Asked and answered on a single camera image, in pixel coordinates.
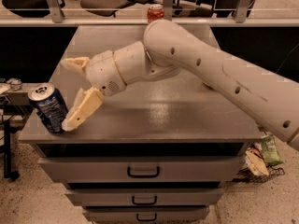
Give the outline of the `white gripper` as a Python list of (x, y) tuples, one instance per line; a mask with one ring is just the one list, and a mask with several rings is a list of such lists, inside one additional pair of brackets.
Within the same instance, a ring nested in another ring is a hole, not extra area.
[(102, 105), (104, 95), (112, 96), (126, 89), (111, 50), (95, 55), (91, 59), (88, 57), (62, 59), (60, 64), (64, 69), (82, 77), (85, 77), (86, 73), (86, 79), (92, 85), (86, 91), (79, 89), (72, 108), (62, 122), (64, 131), (70, 132), (80, 126)]

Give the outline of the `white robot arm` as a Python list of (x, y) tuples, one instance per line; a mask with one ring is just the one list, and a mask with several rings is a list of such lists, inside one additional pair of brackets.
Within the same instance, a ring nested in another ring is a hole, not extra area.
[(65, 131), (85, 122), (106, 96), (139, 81), (172, 77), (184, 69), (281, 141), (299, 149), (299, 83), (216, 49), (171, 21), (150, 23), (143, 39), (131, 45), (91, 59), (63, 59), (61, 65), (91, 85), (78, 91), (62, 122)]

